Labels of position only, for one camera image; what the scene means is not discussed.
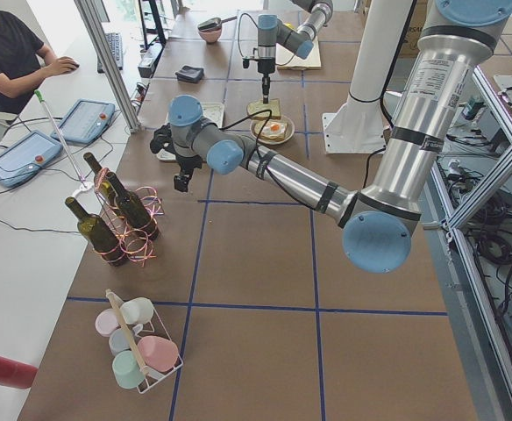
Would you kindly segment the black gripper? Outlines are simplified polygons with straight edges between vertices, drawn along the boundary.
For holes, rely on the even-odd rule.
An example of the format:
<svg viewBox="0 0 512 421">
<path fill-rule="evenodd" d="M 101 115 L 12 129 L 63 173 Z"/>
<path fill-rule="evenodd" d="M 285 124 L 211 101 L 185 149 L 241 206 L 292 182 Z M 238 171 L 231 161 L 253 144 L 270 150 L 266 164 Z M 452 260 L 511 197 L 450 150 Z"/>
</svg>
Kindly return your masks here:
<svg viewBox="0 0 512 421">
<path fill-rule="evenodd" d="M 262 74 L 262 103 L 269 103 L 270 75 L 275 72 L 275 58 L 257 58 L 255 56 L 244 56 L 242 58 L 243 68 L 249 68 L 251 62 L 257 64 L 257 71 Z"/>
<path fill-rule="evenodd" d="M 175 160 L 180 172 L 174 175 L 174 188 L 179 192 L 188 192 L 188 185 L 195 169 L 203 167 L 203 158 L 199 155 L 184 157 L 176 153 Z"/>
</svg>

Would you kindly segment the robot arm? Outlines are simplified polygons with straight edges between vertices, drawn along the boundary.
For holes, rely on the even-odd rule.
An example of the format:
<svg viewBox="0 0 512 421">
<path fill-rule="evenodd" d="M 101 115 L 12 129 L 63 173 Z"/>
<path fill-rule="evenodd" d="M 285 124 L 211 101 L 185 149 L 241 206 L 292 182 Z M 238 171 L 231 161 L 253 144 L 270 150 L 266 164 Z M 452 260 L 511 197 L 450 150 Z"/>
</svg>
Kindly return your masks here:
<svg viewBox="0 0 512 421">
<path fill-rule="evenodd" d="M 282 46 L 300 59 L 307 59 L 314 47 L 318 32 L 329 23 L 333 14 L 333 3 L 328 0 L 293 1 L 309 13 L 307 19 L 296 30 L 284 24 L 274 14 L 260 14 L 256 22 L 257 46 L 252 56 L 242 55 L 243 68 L 251 61 L 257 63 L 262 74 L 262 104 L 269 104 L 270 75 L 276 69 L 276 47 Z"/>
<path fill-rule="evenodd" d="M 167 120 L 178 161 L 199 158 L 221 175 L 244 168 L 297 202 L 334 218 L 347 258 L 386 273 L 409 256 L 418 197 L 455 116 L 465 80 L 489 59 L 512 1 L 436 1 L 373 182 L 349 191 L 257 143 L 218 128 L 193 96 L 175 97 Z"/>
</svg>

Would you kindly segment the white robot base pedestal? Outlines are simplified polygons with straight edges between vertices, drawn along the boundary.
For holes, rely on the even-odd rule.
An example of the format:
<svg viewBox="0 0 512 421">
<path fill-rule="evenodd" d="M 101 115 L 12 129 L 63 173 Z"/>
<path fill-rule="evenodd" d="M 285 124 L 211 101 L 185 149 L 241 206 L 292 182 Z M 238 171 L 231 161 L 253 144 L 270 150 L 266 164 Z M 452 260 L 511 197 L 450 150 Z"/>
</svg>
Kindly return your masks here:
<svg viewBox="0 0 512 421">
<path fill-rule="evenodd" d="M 337 112 L 323 114 L 326 153 L 371 153 L 385 145 L 383 87 L 415 5 L 370 3 L 347 100 Z"/>
</svg>

